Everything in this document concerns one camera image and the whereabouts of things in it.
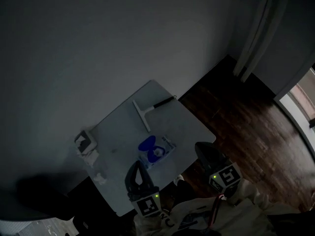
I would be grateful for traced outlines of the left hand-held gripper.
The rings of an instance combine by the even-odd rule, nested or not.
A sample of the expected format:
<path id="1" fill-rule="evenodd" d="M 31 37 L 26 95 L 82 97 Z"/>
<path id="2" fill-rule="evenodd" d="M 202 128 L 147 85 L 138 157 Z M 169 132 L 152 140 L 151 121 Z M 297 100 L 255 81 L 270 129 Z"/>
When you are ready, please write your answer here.
<path id="1" fill-rule="evenodd" d="M 137 172 L 139 171 L 142 182 L 136 182 Z M 147 172 L 145 165 L 140 161 L 136 161 L 128 170 L 125 177 L 125 186 L 128 191 L 128 197 L 141 217 L 150 217 L 161 212 L 159 187 L 154 183 Z"/>

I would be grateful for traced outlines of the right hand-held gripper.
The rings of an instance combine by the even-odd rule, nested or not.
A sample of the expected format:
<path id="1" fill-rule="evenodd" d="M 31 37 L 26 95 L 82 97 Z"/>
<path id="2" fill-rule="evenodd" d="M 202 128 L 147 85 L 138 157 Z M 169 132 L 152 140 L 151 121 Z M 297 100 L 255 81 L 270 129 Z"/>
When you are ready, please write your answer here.
<path id="1" fill-rule="evenodd" d="M 232 163 L 212 143 L 195 143 L 194 148 L 205 169 L 209 185 L 227 198 L 231 197 L 241 182 L 241 171 L 237 163 Z"/>

